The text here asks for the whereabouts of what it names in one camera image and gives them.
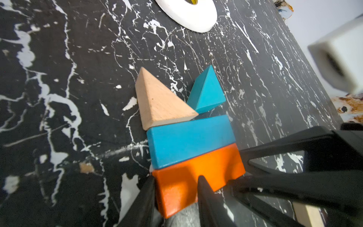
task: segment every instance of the table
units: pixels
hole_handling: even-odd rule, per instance
[[[2,0],[2,226],[113,226],[150,170],[135,79],[145,67],[187,100],[210,64],[239,149],[342,120],[270,1],[215,1],[211,31],[187,30],[152,1]],[[302,153],[261,159],[299,172]],[[264,221],[218,191],[239,226]],[[293,216],[288,201],[267,199]],[[192,205],[165,226],[198,226]]]

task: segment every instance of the wooden block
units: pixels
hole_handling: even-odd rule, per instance
[[[214,72],[213,66],[208,66],[195,80],[187,104],[198,113],[208,112],[224,103],[223,90]]]
[[[198,177],[205,176],[213,191],[229,180],[245,174],[237,145],[208,152],[201,156],[152,172],[156,179],[159,212],[169,218],[198,201]]]
[[[297,221],[305,227],[324,227],[319,208],[293,202]]]
[[[197,112],[143,67],[135,88],[144,130],[188,121],[198,116]]]
[[[236,142],[227,115],[152,127],[147,131],[147,139],[154,169]]]

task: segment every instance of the natural wood triangular block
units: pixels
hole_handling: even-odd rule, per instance
[[[197,112],[143,67],[135,88],[144,130],[188,121],[198,116]]]

